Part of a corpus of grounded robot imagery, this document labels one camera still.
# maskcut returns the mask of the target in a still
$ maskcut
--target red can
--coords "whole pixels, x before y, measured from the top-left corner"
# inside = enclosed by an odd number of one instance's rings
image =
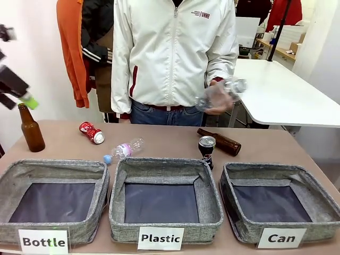
[[[83,122],[79,126],[79,131],[85,134],[91,142],[99,145],[104,142],[105,136],[100,129],[96,129],[90,122]]]

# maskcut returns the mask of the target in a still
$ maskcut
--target white paper label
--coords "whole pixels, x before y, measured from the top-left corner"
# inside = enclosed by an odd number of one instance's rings
[[[67,230],[20,229],[23,254],[68,254]]]
[[[265,228],[258,249],[297,248],[306,232],[306,228]]]
[[[132,150],[127,143],[118,145],[118,147],[123,151],[125,157],[130,157],[132,155]]]
[[[184,228],[140,227],[139,250],[179,251],[182,246]]]

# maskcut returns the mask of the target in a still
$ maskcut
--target belt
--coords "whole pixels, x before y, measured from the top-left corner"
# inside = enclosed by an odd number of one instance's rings
[[[175,111],[175,110],[180,110],[183,109],[184,106],[178,105],[178,106],[157,106],[157,105],[147,105],[150,106],[151,108],[165,111],[165,112],[170,112],[170,111]]]

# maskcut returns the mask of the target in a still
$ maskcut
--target can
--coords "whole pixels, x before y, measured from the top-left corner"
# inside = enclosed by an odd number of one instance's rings
[[[83,122],[79,126],[79,131],[85,134],[89,140],[97,145],[104,142],[105,136],[100,129],[96,129],[90,122]]]
[[[213,154],[214,147],[216,145],[216,139],[210,136],[201,137],[198,141],[198,149],[200,150],[203,160],[208,163],[211,170],[213,170]]]

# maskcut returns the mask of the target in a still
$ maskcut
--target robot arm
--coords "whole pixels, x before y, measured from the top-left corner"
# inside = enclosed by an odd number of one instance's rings
[[[13,29],[6,28],[0,24],[0,39],[3,41],[10,41],[14,39]],[[0,50],[0,61],[5,55]],[[19,98],[31,109],[35,109],[38,103],[28,93],[28,84],[18,77],[7,66],[0,66],[0,103],[6,106],[8,109],[13,109],[16,103],[11,100],[6,94]]]

